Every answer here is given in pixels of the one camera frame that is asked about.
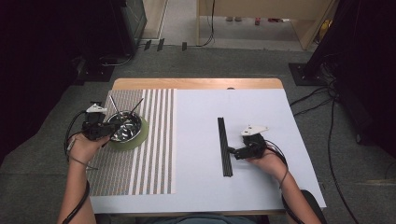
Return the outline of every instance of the floor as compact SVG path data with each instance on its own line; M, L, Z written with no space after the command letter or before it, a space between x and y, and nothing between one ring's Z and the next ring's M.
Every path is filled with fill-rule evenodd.
M164 38L165 45L196 47L196 0L144 0L148 25L143 41L151 39L158 42ZM267 49L302 51L291 23L269 22L262 18L260 25L254 24L255 18L242 21L226 21L223 17L213 20L214 38L207 45L221 49ZM203 45L211 34L211 18L200 18ZM315 51L313 43L308 51Z

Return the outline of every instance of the black cable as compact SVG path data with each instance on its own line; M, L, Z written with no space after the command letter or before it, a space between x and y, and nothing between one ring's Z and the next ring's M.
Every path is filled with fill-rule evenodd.
M128 58L127 60L125 60L124 62L122 62L122 63L102 63L102 66L107 67L107 66L121 66L121 65L125 65L126 63L128 63L129 61L131 61L131 59L132 59L133 57L134 57L134 55L131 54L131 55L129 56L129 58Z
M311 108L309 108L309 109L306 109L306 110L300 111L300 112L298 112L298 113L296 113L296 114L293 114L293 116L296 117L296 116L298 116L298 115L305 114L306 112L311 111L311 110L313 110L313 109L316 109L316 108L318 108L318 107L321 107L321 106L323 106L323 105L326 105L326 104L328 104L329 102L331 102L332 99L333 99L333 98L329 98L329 99L327 99L327 100L321 102L320 104L318 104L318 105L316 105L316 106L314 106L314 107L311 107Z
M264 140L264 141L265 141L265 143L266 143L267 145L269 145L270 147L273 147L273 148L267 147L266 149L268 149L268 150L274 152L275 155L278 156L278 157L285 163L285 165L286 165L286 173L283 175L282 180L279 182L279 188L281 189L281 188L282 188L282 185L283 185L283 182L285 181L286 176L287 176L288 173L289 173L289 166L288 166L288 163L287 163L287 161L286 161L286 157L285 157L285 155L283 154L282 150L280 150L280 148L279 148L275 143L273 143L273 142L271 142L271 141L269 141L269 140ZM293 211L291 211L291 209L289 208L289 206L288 206L288 204L286 203L286 201L285 201L285 199L283 198L283 196L282 196L282 203L283 203L283 206L285 207L286 212L289 214L289 216L290 216L296 223L304 224L304 223L293 213Z
M204 43L203 45L197 45L195 47L204 47L204 46L208 45L210 42L212 42L212 40L214 39L215 29L213 28L213 17L214 17L214 14L215 14L215 4L216 4L216 0L213 0L213 5L212 5L212 24L211 24L210 37L207 39L206 43Z
M330 54L324 55L323 58L327 58L327 57L330 57L330 56L341 55L341 54L344 54L344 53L346 53L346 52L348 52L348 51L350 51L352 49L353 41L355 41L355 38L356 38L356 31L358 29L358 22L359 22L360 14L361 14L361 0L359 1L359 4L358 4L358 11L356 13L355 26L354 26L354 29L353 29L353 35L352 35L352 39L350 40L350 44L347 45L347 48L345 50L339 51L339 52L336 52L336 53L330 53Z
M67 156L67 146L68 146L68 141L70 140L70 136L69 136L70 131L72 130L73 125L74 125L74 123L76 122L76 119L77 119L80 115L85 114L85 113L86 113L85 110L81 110L80 112L78 112L78 113L73 117L72 121L71 121L70 124L69 124L69 127L67 128L66 136L64 137L64 155L66 156L66 160L67 160L67 161L69 161L69 158L68 158L68 156Z
M295 105L295 104L297 104L297 103L300 103L301 101L304 101L304 100L308 99L309 97L311 97L311 96L313 96L313 95L315 95L315 94L319 94L319 93L326 92L326 91L321 91L321 90L324 90L324 89L327 89L327 88L328 88L328 87L320 87L320 88L317 88L316 90L312 91L312 92L309 93L308 95L306 95L306 96L304 96L304 97L302 97L302 98L300 98L300 99L298 99L298 100L295 100L295 101L291 102L291 103L290 103L290 106Z
M328 142L327 142L327 152L328 152L328 156L329 156L330 171L332 173L332 179L334 180L334 184L335 184L335 186L337 188L338 194L340 195L341 200L343 201L344 206L346 207L346 210L351 215L351 217L353 218L355 223L359 224L358 220L355 218L355 216L353 215L353 213L350 210L349 206L347 205L347 201L344 198L343 193L341 192L340 186L338 185L337 178L335 177L335 174L334 174L334 169L332 168L332 154L331 154L331 151L330 151L330 142L332 141L332 126L334 125L334 105L335 105L335 98L332 99L332 122L331 122L331 125L330 125L329 138L328 138Z
M67 216L67 218L64 219L64 221L62 222L63 224L67 224L73 219L73 217L76 215L79 209L81 209L82 205L85 203L85 200L87 200L88 195L90 195L90 182L88 182L87 180L87 184L85 186L85 192L81 198L81 201L79 201L76 208L73 209L73 211L69 214L69 216Z
M335 87L332 87L336 81L337 81L337 79L334 79L333 81L331 81L329 83L329 86L328 86L329 87L329 90L328 90L329 96L332 97L333 99L337 99L338 98L338 94L337 94L337 92L335 90Z
M388 171L389 171L390 167L391 167L392 165L394 165L394 164L396 164L396 162L393 162L393 163L391 163L391 164L388 166L387 171L385 172L385 179L388 179Z

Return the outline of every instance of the person's right hand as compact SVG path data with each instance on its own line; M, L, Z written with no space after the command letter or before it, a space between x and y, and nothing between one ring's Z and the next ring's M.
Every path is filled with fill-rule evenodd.
M279 182L288 170L285 163L273 151L268 149L264 151L261 158L249 158L246 161L259 166L265 173L272 175Z
M70 149L70 156L83 163L88 163L96 154L97 150L110 139L109 136L105 136L96 141L91 141L82 133L78 133L74 137L76 141Z

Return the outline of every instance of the striped mat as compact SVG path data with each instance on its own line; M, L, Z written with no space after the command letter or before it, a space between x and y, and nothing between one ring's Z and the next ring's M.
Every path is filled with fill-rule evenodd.
M108 145L90 162L99 170L88 170L91 196L175 193L176 90L110 91L119 111L135 110L149 124L148 138L131 150ZM106 119L116 113L107 96Z

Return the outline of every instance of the metal bowl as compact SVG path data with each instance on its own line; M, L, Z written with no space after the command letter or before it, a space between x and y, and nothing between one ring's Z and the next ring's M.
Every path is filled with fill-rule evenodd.
M121 111L119 114L113 114L107 122L109 123L121 123L120 128L111 136L110 140L117 143L126 143L140 133L142 128L142 119L134 112Z

